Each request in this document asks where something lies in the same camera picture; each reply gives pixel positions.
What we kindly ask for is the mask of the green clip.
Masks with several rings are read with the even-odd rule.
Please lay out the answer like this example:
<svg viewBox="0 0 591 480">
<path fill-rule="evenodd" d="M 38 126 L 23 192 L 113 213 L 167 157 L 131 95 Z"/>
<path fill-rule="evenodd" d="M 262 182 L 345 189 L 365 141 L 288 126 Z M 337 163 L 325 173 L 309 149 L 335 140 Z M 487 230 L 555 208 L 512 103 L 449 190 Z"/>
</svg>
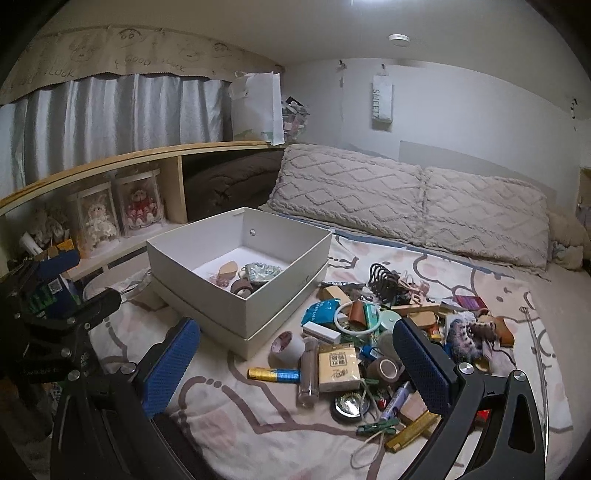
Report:
<svg viewBox="0 0 591 480">
<path fill-rule="evenodd" d="M 371 437 L 374 435 L 394 435 L 397 433 L 397 426 L 400 424 L 398 417 L 393 417 L 388 420 L 381 419 L 378 422 L 361 425 L 356 428 L 356 435 L 363 437 Z"/>
</svg>

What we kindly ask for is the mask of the bag of pink beads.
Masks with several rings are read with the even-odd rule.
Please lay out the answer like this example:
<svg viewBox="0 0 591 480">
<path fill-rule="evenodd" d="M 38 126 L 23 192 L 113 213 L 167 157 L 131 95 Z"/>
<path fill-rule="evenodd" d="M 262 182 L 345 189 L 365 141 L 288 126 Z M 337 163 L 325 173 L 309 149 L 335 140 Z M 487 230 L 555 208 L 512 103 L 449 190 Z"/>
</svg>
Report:
<svg viewBox="0 0 591 480">
<path fill-rule="evenodd" d="M 225 289 L 228 287 L 231 277 L 226 276 L 225 274 L 215 274 L 208 277 L 208 281 L 211 284 L 216 285 L 221 289 Z"/>
</svg>

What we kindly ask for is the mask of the left beige textured pillow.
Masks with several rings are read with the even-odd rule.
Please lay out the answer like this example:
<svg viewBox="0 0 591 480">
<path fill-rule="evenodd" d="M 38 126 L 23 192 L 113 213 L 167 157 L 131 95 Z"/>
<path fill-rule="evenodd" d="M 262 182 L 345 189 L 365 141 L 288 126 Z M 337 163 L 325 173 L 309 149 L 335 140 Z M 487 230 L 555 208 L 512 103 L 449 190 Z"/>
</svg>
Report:
<svg viewBox="0 0 591 480">
<path fill-rule="evenodd" d="M 264 207 L 276 213 L 420 245 L 423 169 L 335 147 L 294 144 L 283 151 Z"/>
</svg>

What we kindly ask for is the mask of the blue floral drawstring pouch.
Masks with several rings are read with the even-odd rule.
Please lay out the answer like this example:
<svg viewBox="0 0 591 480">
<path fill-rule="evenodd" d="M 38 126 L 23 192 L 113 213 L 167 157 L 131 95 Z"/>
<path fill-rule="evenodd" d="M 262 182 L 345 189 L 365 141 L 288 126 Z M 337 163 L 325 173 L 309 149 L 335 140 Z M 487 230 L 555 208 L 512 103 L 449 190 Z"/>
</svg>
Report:
<svg viewBox="0 0 591 480">
<path fill-rule="evenodd" d="M 266 284 L 280 275 L 283 268 L 263 262 L 250 262 L 243 267 L 245 277 L 252 284 Z"/>
</svg>

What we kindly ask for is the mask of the wooden leaf-shaped board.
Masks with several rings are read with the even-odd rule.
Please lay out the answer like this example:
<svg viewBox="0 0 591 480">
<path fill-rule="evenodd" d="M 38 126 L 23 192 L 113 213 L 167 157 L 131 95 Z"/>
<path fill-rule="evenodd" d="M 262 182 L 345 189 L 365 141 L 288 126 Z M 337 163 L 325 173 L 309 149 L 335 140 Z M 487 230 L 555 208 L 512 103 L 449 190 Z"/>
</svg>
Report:
<svg viewBox="0 0 591 480">
<path fill-rule="evenodd" d="M 238 263 L 235 261 L 228 261 L 221 265 L 217 272 L 217 279 L 219 281 L 230 281 L 235 278 L 238 272 Z"/>
</svg>

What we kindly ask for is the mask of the purple crochet piece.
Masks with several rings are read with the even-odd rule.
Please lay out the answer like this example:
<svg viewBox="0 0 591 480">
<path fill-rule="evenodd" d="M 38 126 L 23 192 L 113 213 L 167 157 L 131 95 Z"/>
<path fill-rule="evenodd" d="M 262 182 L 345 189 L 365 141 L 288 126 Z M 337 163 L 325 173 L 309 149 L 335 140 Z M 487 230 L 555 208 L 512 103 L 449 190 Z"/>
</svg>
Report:
<svg viewBox="0 0 591 480">
<path fill-rule="evenodd" d="M 470 322 L 455 319 L 448 328 L 446 345 L 456 363 L 473 363 L 482 357 L 482 340 L 472 331 Z"/>
</svg>

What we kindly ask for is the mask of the white tape roll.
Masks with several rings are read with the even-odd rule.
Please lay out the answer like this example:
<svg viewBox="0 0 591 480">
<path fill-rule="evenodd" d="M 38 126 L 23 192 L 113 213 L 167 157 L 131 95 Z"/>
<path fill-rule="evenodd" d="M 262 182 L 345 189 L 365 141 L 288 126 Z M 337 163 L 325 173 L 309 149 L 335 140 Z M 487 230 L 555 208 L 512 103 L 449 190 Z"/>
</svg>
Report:
<svg viewBox="0 0 591 480">
<path fill-rule="evenodd" d="M 300 335 L 291 331 L 283 331 L 270 345 L 270 359 L 280 366 L 296 368 L 300 365 L 304 351 L 305 344 Z"/>
</svg>

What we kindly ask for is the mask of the blue packet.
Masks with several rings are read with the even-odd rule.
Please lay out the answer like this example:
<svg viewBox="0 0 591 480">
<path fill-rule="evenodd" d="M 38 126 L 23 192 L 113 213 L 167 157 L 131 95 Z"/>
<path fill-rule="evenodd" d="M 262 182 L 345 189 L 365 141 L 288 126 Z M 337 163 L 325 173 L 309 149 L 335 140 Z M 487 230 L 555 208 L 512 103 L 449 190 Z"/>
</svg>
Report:
<svg viewBox="0 0 591 480">
<path fill-rule="evenodd" d="M 303 319 L 301 319 L 301 326 L 308 323 L 315 323 L 318 325 L 331 325 L 334 323 L 335 312 L 339 309 L 341 304 L 337 299 L 324 300 L 312 304 L 304 312 Z"/>
</svg>

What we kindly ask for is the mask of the clear plastic bottle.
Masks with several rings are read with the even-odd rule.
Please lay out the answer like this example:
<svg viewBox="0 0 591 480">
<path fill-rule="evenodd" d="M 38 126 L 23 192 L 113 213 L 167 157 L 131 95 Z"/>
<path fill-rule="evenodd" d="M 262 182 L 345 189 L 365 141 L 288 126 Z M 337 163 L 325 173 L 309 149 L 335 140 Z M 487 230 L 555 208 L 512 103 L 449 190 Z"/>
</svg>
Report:
<svg viewBox="0 0 591 480">
<path fill-rule="evenodd" d="M 304 339 L 304 354 L 301 355 L 301 378 L 298 386 L 297 402 L 304 408 L 312 408 L 320 398 L 318 390 L 318 340 Z"/>
</svg>

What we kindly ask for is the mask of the black hair claw clip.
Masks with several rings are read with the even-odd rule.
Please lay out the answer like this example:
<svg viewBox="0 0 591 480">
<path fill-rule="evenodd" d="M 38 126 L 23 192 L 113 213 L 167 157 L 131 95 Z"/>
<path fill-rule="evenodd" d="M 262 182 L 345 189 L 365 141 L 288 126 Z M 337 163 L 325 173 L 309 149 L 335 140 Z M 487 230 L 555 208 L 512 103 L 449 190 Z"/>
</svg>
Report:
<svg viewBox="0 0 591 480">
<path fill-rule="evenodd" d="M 380 263 L 374 263 L 370 266 L 367 285 L 383 303 L 392 304 L 402 292 L 400 275 Z"/>
</svg>

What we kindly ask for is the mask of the grey curtain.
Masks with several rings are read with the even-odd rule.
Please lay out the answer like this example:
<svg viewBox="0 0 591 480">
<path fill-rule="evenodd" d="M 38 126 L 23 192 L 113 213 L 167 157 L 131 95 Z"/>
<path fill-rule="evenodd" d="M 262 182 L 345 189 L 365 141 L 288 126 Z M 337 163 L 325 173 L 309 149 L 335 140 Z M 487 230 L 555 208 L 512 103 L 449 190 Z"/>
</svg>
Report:
<svg viewBox="0 0 591 480">
<path fill-rule="evenodd" d="M 1 108 L 1 194 L 124 153 L 231 139 L 228 84 L 101 75 L 39 89 Z"/>
</svg>

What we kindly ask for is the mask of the round black gold tin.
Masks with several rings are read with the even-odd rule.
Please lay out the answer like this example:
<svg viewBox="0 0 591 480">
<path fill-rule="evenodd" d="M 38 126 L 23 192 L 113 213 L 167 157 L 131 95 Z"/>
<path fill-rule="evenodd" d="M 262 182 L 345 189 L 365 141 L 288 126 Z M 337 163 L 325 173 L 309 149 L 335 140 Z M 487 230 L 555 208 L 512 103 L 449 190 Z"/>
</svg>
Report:
<svg viewBox="0 0 591 480">
<path fill-rule="evenodd" d="M 332 419 L 342 424 L 359 423 L 369 411 L 370 400 L 360 392 L 342 393 L 331 404 Z"/>
</svg>

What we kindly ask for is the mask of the doll in white dress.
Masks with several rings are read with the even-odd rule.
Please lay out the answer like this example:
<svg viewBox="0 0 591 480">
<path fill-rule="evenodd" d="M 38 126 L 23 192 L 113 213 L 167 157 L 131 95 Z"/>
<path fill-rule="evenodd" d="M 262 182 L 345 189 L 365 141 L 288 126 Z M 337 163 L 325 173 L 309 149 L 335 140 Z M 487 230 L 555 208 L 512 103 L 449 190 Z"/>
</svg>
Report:
<svg viewBox="0 0 591 480">
<path fill-rule="evenodd" d="M 117 239 L 117 227 L 109 214 L 105 194 L 100 194 L 87 207 L 83 232 L 89 251 Z"/>
</svg>

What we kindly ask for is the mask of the gold foil box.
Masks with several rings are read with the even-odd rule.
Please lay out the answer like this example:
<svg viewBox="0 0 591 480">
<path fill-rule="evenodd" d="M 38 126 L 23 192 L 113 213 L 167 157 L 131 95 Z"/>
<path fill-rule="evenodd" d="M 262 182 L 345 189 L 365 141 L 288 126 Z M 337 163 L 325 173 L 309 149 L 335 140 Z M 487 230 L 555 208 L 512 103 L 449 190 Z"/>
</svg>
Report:
<svg viewBox="0 0 591 480">
<path fill-rule="evenodd" d="M 424 432 L 429 430 L 440 420 L 438 414 L 430 411 L 423 412 L 417 419 L 410 423 L 398 434 L 385 444 L 385 449 L 389 452 L 399 452 L 406 448 L 408 444 L 414 442 Z"/>
</svg>

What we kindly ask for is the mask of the white round device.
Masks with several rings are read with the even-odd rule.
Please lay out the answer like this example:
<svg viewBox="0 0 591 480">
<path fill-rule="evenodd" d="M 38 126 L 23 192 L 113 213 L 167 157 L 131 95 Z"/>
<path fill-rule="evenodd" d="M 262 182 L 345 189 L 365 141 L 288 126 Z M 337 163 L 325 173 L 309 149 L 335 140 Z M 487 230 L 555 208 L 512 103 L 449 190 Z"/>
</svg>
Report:
<svg viewBox="0 0 591 480">
<path fill-rule="evenodd" d="M 379 330 L 392 333 L 394 325 L 401 319 L 401 315 L 397 312 L 388 309 L 381 310 L 379 313 Z"/>
</svg>

